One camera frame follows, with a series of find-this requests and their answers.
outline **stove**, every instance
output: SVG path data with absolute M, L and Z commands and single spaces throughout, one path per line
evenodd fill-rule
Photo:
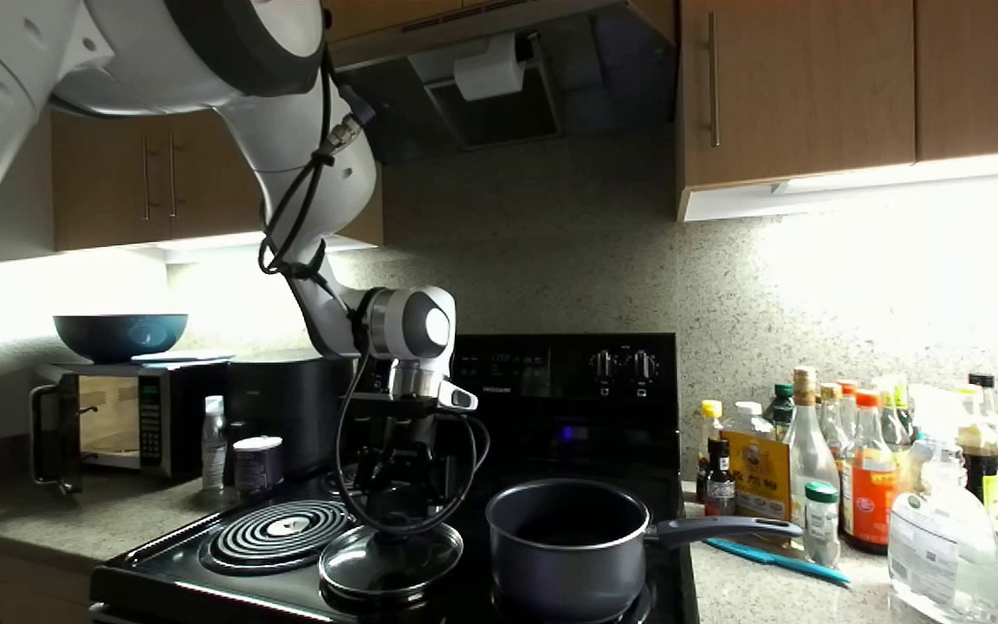
M 492 455 L 460 511 L 449 522 L 458 559 L 438 584 L 391 598 L 338 594 L 318 556 L 347 531 L 338 479 L 288 485 L 267 504 L 204 516 L 132 547 L 90 576 L 94 621 L 171 624 L 507 624 L 525 613 L 492 590 L 484 504 L 517 482 L 578 476 L 637 496 L 655 522 L 680 511 L 677 337 L 563 332 L 458 337 L 453 382 L 480 393 Z M 624 624 L 696 621 L 690 552 L 647 547 L 647 584 L 618 613 Z

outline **black pot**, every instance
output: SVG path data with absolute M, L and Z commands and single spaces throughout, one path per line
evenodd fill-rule
M 610 621 L 644 590 L 644 542 L 680 547 L 714 533 L 802 533 L 760 516 L 661 522 L 635 496 L 586 479 L 540 479 L 489 504 L 499 601 L 540 621 Z

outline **bowl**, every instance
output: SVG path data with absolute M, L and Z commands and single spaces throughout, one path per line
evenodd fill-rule
M 120 364 L 171 352 L 186 330 L 185 311 L 57 315 L 60 340 L 94 364 Z

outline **countertop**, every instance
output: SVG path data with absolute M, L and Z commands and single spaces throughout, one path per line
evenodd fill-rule
M 90 570 L 204 513 L 211 511 L 198 504 L 198 482 L 155 485 L 137 476 L 86 476 L 75 501 L 37 494 L 29 482 L 0 482 L 0 552 Z M 702 617 L 717 624 L 923 621 L 892 601 L 884 559 L 851 547 L 844 559 L 851 590 L 756 564 L 712 543 L 695 543 L 695 572 Z

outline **backsplash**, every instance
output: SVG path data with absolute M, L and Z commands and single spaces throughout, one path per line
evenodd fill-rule
M 347 285 L 445 285 L 460 330 L 677 332 L 683 455 L 695 404 L 822 379 L 998 375 L 998 196 L 756 222 L 673 222 L 673 134 L 526 141 L 390 169 L 390 247 L 338 255 Z M 252 257 L 171 272 L 185 346 L 310 352 Z

